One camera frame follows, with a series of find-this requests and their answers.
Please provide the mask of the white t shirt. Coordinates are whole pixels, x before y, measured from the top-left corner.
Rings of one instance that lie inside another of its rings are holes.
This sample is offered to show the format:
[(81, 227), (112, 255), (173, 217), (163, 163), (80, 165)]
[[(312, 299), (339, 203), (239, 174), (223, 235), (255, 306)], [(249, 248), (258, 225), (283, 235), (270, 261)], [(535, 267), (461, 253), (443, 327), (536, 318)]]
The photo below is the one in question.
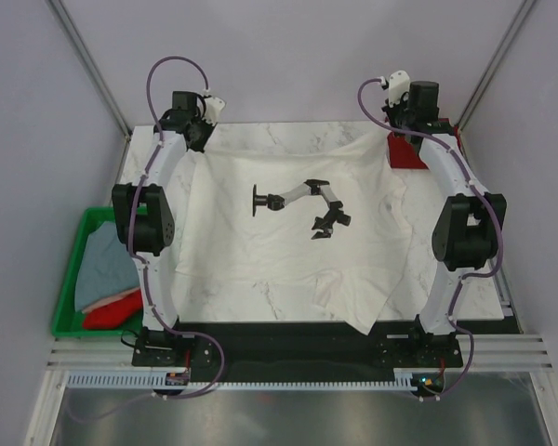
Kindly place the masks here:
[(386, 149), (377, 130), (324, 153), (200, 156), (177, 285), (299, 285), (368, 334), (403, 278), (412, 237)]

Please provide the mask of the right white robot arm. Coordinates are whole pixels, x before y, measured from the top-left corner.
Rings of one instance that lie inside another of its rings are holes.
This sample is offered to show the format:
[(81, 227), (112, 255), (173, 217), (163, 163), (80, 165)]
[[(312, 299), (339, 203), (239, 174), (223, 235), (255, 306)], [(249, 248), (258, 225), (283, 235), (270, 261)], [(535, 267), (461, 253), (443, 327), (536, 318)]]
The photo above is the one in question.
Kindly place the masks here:
[(503, 195), (489, 192), (464, 159), (455, 127), (439, 116), (437, 83), (412, 82), (406, 72), (399, 71), (380, 79), (379, 84), (388, 92), (382, 107), (388, 125), (428, 167), (445, 197), (432, 232), (436, 275), (418, 315), (425, 334), (412, 337), (406, 349), (410, 360), (425, 366), (441, 354), (436, 336), (456, 330), (465, 283), (486, 278), (482, 268), (502, 253), (507, 202)]

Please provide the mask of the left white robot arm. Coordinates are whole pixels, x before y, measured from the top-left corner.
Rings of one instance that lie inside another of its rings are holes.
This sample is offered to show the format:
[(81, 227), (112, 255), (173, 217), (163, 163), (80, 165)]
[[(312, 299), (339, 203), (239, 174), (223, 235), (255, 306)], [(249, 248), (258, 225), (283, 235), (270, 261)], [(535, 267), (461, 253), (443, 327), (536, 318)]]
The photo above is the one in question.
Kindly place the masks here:
[(142, 328), (147, 335), (161, 335), (153, 355), (165, 365), (178, 364), (186, 351), (184, 341), (174, 336), (178, 313), (171, 295), (171, 244), (176, 225), (166, 188), (187, 152), (205, 150), (225, 106), (208, 92), (173, 92), (171, 108), (153, 127), (146, 165), (135, 180), (112, 189), (117, 236), (139, 274)]

